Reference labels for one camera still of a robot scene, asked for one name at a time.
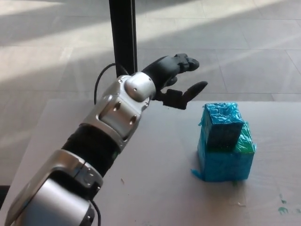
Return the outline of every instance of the silver robot arm segment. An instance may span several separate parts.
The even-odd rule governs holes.
[[[15,198],[5,226],[90,226],[95,217],[91,201],[136,131],[142,112],[151,100],[185,109],[206,82],[188,89],[182,100],[177,90],[176,95],[173,91],[164,95],[161,89],[174,84],[177,74],[197,68],[196,60],[179,54],[162,57],[132,76],[118,77],[62,149]]]

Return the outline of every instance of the black metal pole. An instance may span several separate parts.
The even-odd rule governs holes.
[[[109,0],[115,62],[129,74],[137,71],[135,0]],[[122,75],[116,67],[117,77]]]

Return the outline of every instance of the floor tile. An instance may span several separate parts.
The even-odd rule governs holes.
[[[208,85],[203,90],[204,93],[227,92],[214,50],[146,49],[144,50],[143,67],[163,56],[173,57],[177,53],[186,53],[189,57],[197,59],[200,67],[193,72],[179,74],[177,83],[171,86],[171,89],[186,91],[199,81],[207,81]]]
[[[0,0],[0,16],[57,15],[64,4],[59,1]]]
[[[236,21],[177,19],[175,46],[181,48],[249,48]]]
[[[301,27],[294,20],[240,20],[253,49],[301,49]]]
[[[292,102],[300,102],[301,94],[272,94],[275,101],[292,101]]]
[[[301,50],[287,50],[286,51],[299,72],[301,72]]]
[[[299,0],[254,0],[264,18],[301,19]]]
[[[200,0],[146,0],[146,17],[204,18]]]
[[[253,0],[203,0],[206,18],[261,18]]]
[[[61,3],[56,11],[60,16],[87,16],[91,0],[61,0]]]
[[[57,90],[71,48],[1,47],[0,90]]]
[[[112,47],[107,18],[87,16],[6,16],[0,20],[2,46]]]
[[[59,84],[59,91],[93,91],[95,82],[107,65],[114,63],[112,49],[75,48]],[[116,78],[115,67],[108,69],[100,80],[98,90],[102,92]]]
[[[138,48],[176,47],[175,19],[140,18],[136,21]]]
[[[301,93],[301,75],[283,50],[218,50],[230,93]]]
[[[194,100],[205,101],[273,101],[271,94],[258,93],[201,93]]]

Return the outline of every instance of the black cable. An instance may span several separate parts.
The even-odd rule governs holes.
[[[96,83],[95,83],[95,88],[94,88],[94,104],[96,104],[96,99],[97,99],[97,88],[98,88],[99,80],[101,79],[103,73],[105,73],[106,70],[108,70],[110,67],[113,67],[113,66],[118,67],[124,74],[127,74],[127,75],[128,75],[128,72],[126,71],[126,69],[125,69],[122,65],[120,65],[120,64],[112,63],[112,64],[109,64],[108,66],[106,66],[106,67],[102,70],[102,72],[100,72],[99,76],[97,77]]]
[[[90,202],[92,203],[92,205],[93,205],[93,207],[94,207],[94,209],[96,210],[96,213],[97,213],[97,219],[98,219],[97,225],[101,226],[101,224],[102,224],[102,215],[100,214],[99,208],[93,200],[91,200]]]

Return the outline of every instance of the stacked cubes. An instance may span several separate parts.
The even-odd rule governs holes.
[[[202,179],[209,182],[247,179],[256,145],[238,105],[206,104],[200,125],[198,155]]]

